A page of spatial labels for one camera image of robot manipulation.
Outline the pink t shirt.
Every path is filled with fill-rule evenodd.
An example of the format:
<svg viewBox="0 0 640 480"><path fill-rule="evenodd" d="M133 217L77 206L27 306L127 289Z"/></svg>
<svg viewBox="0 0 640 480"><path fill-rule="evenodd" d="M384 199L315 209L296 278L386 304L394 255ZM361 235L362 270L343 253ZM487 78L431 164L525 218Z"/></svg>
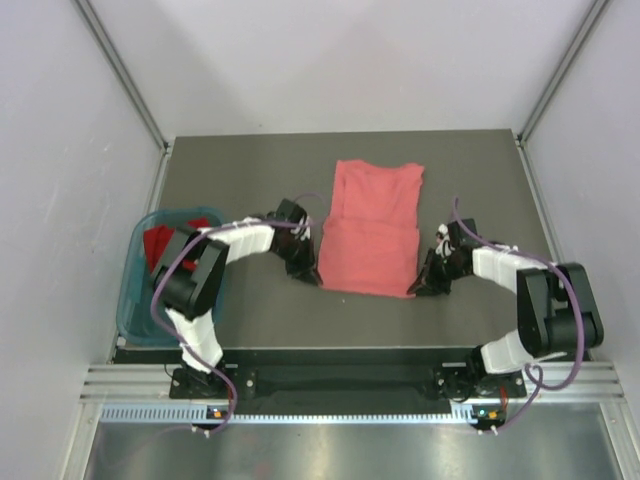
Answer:
<svg viewBox="0 0 640 480"><path fill-rule="evenodd" d="M424 167L336 163L318 272L326 290L406 299L416 279Z"/></svg>

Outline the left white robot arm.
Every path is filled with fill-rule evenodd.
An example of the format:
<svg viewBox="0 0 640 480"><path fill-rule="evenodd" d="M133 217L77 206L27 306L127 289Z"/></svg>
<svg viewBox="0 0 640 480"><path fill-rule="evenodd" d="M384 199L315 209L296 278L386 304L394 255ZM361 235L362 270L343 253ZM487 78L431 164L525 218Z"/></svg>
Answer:
<svg viewBox="0 0 640 480"><path fill-rule="evenodd" d="M178 340L182 362L194 371L192 384L203 395L220 394L227 382L225 370L217 366L223 350L213 320L226 267L249 256L273 253L284 261L290 278L321 286L312 225L302 206L284 199L265 216L174 230L151 274L150 314Z"/></svg>

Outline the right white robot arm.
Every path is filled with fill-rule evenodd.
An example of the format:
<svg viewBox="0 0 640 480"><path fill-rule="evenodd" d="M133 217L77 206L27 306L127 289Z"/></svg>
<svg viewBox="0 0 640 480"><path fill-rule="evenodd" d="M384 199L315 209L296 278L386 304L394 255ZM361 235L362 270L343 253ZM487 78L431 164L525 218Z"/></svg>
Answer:
<svg viewBox="0 0 640 480"><path fill-rule="evenodd" d="M487 396L506 374L536 361L600 346L604 326L586 269L578 263L554 264L478 235L472 218L439 226L437 246L408 289L417 297L447 295L454 281L477 277L516 297L516 329L476 347L467 357L467 384Z"/></svg>

